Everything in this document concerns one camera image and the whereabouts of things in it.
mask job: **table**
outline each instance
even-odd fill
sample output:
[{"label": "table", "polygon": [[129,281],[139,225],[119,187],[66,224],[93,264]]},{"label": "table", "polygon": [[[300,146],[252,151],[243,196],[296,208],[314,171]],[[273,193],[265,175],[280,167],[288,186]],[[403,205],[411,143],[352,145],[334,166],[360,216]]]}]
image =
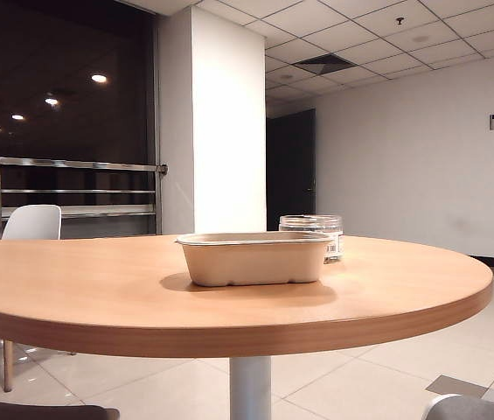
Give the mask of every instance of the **table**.
[{"label": "table", "polygon": [[175,236],[0,241],[0,337],[68,352],[230,357],[231,418],[270,418],[270,355],[398,340],[491,299],[491,270],[441,248],[345,237],[315,283],[202,288]]}]

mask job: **white pillar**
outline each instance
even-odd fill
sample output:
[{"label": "white pillar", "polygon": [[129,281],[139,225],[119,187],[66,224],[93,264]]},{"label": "white pillar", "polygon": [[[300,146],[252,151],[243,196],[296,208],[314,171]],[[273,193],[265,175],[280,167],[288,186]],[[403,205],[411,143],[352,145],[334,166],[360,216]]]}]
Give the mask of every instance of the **white pillar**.
[{"label": "white pillar", "polygon": [[163,232],[265,230],[264,38],[192,7],[160,49]]}]

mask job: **glass jar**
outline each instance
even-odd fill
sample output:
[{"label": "glass jar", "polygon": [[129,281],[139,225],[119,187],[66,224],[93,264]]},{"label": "glass jar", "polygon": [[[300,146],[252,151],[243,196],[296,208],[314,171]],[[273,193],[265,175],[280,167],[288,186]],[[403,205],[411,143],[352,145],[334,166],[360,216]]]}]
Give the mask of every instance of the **glass jar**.
[{"label": "glass jar", "polygon": [[323,232],[330,237],[324,263],[335,263],[342,258],[344,230],[342,218],[337,215],[298,214],[280,217],[280,230]]}]

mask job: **white tile floor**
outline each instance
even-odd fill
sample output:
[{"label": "white tile floor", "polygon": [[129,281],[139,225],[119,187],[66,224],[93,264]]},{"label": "white tile floor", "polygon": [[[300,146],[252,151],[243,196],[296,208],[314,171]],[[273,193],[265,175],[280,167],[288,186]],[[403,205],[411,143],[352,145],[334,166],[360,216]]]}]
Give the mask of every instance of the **white tile floor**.
[{"label": "white tile floor", "polygon": [[[98,404],[122,420],[227,419],[225,359],[68,355],[16,345],[14,390],[0,401]],[[378,346],[273,358],[275,420],[419,420],[438,375],[489,388],[494,401],[494,298],[475,317],[439,332]]]}]

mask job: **ceiling vent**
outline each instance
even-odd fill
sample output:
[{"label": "ceiling vent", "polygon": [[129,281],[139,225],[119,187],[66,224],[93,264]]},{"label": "ceiling vent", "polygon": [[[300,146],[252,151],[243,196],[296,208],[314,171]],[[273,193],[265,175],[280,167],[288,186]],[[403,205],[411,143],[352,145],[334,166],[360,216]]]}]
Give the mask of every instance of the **ceiling vent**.
[{"label": "ceiling vent", "polygon": [[314,59],[306,59],[295,63],[294,66],[314,74],[327,74],[344,70],[345,68],[355,67],[356,65],[345,59],[340,59],[337,55],[326,54]]}]

